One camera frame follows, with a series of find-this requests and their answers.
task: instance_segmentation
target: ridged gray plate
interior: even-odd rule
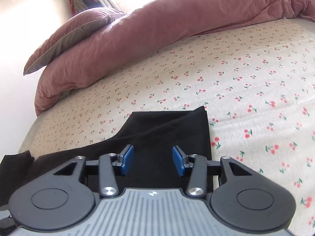
[[[16,229],[11,236],[245,236],[218,222],[202,200],[179,189],[126,189],[103,199],[95,212],[74,227],[58,232]],[[286,230],[264,236],[290,236]]]

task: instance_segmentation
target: pink pillow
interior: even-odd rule
[[[92,8],[79,13],[40,45],[28,59],[23,75],[33,73],[48,65],[64,51],[124,15],[126,15],[125,12],[113,8]]]
[[[315,0],[155,0],[65,51],[43,71],[37,114],[64,91],[87,87],[124,64],[194,34],[280,18],[315,20]]]

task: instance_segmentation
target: pink duvet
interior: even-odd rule
[[[315,0],[155,0],[52,61],[39,79],[36,114],[53,106],[64,91],[87,87],[178,40],[284,17],[315,21]]]

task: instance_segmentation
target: blue gripper pad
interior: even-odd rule
[[[123,157],[122,166],[121,166],[121,175],[125,176],[128,174],[130,166],[133,160],[133,145],[130,146],[129,150],[126,152],[125,156]]]
[[[179,189],[129,189],[104,198],[85,220],[64,230],[34,232],[19,227],[10,236],[258,236],[219,222],[200,199]],[[284,229],[263,236],[292,236]]]
[[[183,164],[183,158],[181,157],[176,147],[174,146],[173,146],[173,162],[175,164],[175,167],[179,176],[184,176],[185,168]]]

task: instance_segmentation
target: cherry pattern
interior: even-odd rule
[[[308,224],[312,226],[312,228],[315,228],[315,218],[314,216],[311,216],[310,220],[308,221]]]
[[[281,97],[280,100],[283,101],[283,103],[287,103],[288,102],[284,95],[281,95],[280,97]]]
[[[237,101],[241,101],[243,98],[241,96],[238,96],[235,98]]]
[[[233,80],[237,80],[237,81],[240,81],[240,80],[242,80],[243,79],[243,77],[242,76],[240,76],[240,77],[236,77],[236,78],[234,78],[233,77]]]
[[[279,145],[272,145],[272,146],[265,146],[265,151],[270,152],[271,154],[275,154],[276,151],[279,149]]]
[[[233,119],[236,118],[237,114],[236,113],[231,113],[231,112],[228,112],[226,115],[232,117]]]
[[[303,108],[302,114],[310,117],[310,114],[308,113],[308,110],[305,107]]]
[[[297,188],[300,188],[301,184],[303,184],[303,181],[300,178],[293,183],[293,185],[296,186]]]
[[[287,117],[284,116],[281,112],[279,113],[278,117],[279,117],[280,119],[287,120]]]
[[[284,162],[281,162],[281,168],[279,169],[280,173],[284,174],[285,171],[290,168],[290,165],[289,164],[286,164]]]
[[[207,110],[207,108],[208,108],[207,105],[208,105],[208,104],[209,104],[208,102],[204,102],[203,106],[204,106],[204,109],[205,109],[205,110]]]
[[[221,94],[217,94],[216,96],[218,97],[218,99],[222,99],[225,97],[224,95],[221,95]]]
[[[247,112],[257,112],[257,108],[254,108],[252,105],[248,106]]]
[[[161,99],[161,100],[158,100],[157,102],[159,103],[159,104],[162,104],[163,102],[165,102],[166,101],[166,99]]]
[[[245,138],[250,138],[250,136],[253,135],[253,131],[252,130],[248,130],[248,129],[245,129],[244,133],[245,133]]]
[[[295,151],[295,149],[297,148],[297,143],[295,142],[289,143],[289,147],[292,149],[292,151]]]
[[[187,108],[189,108],[190,107],[190,105],[189,104],[184,104],[184,106],[183,106],[183,110],[187,110]]]
[[[308,158],[308,157],[306,158],[306,166],[307,167],[311,167],[312,162],[313,162],[312,158]]]
[[[206,92],[206,90],[199,89],[198,91],[196,91],[196,95],[204,93],[204,92]]]
[[[300,130],[300,128],[302,128],[302,124],[297,122],[297,123],[296,123],[296,129],[297,129],[297,130]]]
[[[304,205],[306,208],[309,208],[311,206],[311,202],[313,201],[312,197],[303,198],[300,201],[300,204]]]
[[[274,101],[270,101],[270,102],[265,101],[265,104],[269,105],[271,107],[275,107],[276,106],[276,102],[274,102]]]
[[[131,113],[127,113],[123,118],[126,119],[131,115]]]
[[[269,125],[266,127],[267,130],[273,131],[274,124],[269,122]]]
[[[212,120],[209,122],[209,125],[210,126],[214,126],[216,123],[218,123],[219,122],[219,120],[218,119],[216,119],[216,118],[212,118]]]
[[[219,149],[219,148],[221,148],[221,145],[220,145],[220,143],[219,143],[219,137],[215,137],[214,138],[214,141],[213,142],[211,142],[211,146],[212,147],[215,147],[216,149]]]
[[[240,151],[240,152],[239,152],[239,156],[236,156],[236,159],[237,159],[238,161],[240,161],[240,162],[243,162],[243,160],[244,160],[244,155],[245,155],[245,152]]]

